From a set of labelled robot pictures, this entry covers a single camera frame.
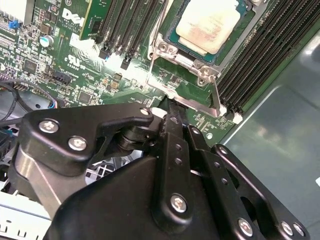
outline capacitor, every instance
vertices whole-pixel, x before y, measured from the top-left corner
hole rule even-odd
[[[40,45],[44,48],[50,47],[54,44],[55,40],[53,39],[52,36],[45,35],[40,37]]]

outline gray metal panel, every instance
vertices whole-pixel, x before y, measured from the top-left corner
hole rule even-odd
[[[222,143],[320,238],[320,32]]]

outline white label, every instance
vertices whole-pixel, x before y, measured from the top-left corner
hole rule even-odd
[[[69,54],[68,57],[66,57],[64,60],[66,62],[69,62],[68,67],[70,67],[70,68],[73,68],[73,69],[76,69],[76,70],[79,70],[79,68],[83,69],[83,70],[86,69],[85,66],[80,64],[80,62],[81,62],[80,59],[75,57],[75,56],[72,56],[72,55]]]
[[[74,24],[79,24],[80,27],[85,23],[84,17],[79,17],[78,14],[72,14],[72,12],[66,8],[63,9],[62,17],[66,20],[71,20]]]

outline microchip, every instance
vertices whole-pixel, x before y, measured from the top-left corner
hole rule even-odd
[[[101,21],[94,21],[92,29],[91,29],[91,33],[96,34],[100,29],[100,25],[101,25]]]
[[[88,104],[90,102],[91,99],[91,95],[88,93],[85,93],[83,91],[80,92],[79,95],[79,102],[83,103],[83,104]]]
[[[44,19],[50,21],[50,19],[51,19],[51,12],[46,11],[45,14],[44,14]]]
[[[45,35],[50,35],[51,34],[51,26],[42,24],[40,26],[40,32],[45,34]]]
[[[122,79],[122,75],[120,73],[116,73],[113,78],[114,80],[120,81]]]
[[[58,15],[56,14],[51,14],[50,22],[56,24],[58,19]]]
[[[37,66],[38,65],[35,62],[26,59],[24,61],[23,70],[25,70],[29,74],[36,74]]]
[[[236,4],[235,0],[191,0],[175,29],[178,42],[201,56],[216,54],[240,20]]]
[[[112,82],[110,83],[110,86],[111,86],[111,88],[113,88],[113,89],[117,89],[118,86],[119,86],[119,83],[116,82],[116,81],[112,81]]]

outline bolt hole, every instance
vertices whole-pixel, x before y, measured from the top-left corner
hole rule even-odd
[[[214,163],[214,166],[215,166],[216,168],[218,168],[218,169],[221,168],[220,163],[218,163],[218,162],[215,162],[215,163]]]
[[[178,151],[181,151],[181,150],[182,150],[182,147],[181,147],[179,144],[176,144],[176,145],[175,145],[175,148],[176,148]]]
[[[228,180],[227,179],[222,178],[221,181],[222,181],[223,184],[228,185]]]
[[[175,124],[178,124],[178,123],[179,123],[178,119],[177,119],[176,117],[174,117],[174,116],[170,117],[170,120],[171,120],[172,122],[174,122]]]
[[[180,159],[180,158],[175,158],[175,160],[174,160],[174,162],[175,162],[175,164],[177,164],[177,165],[179,165],[179,166],[181,166],[182,165],[182,160]]]
[[[223,154],[228,154],[227,150],[223,146],[220,146],[219,148]]]

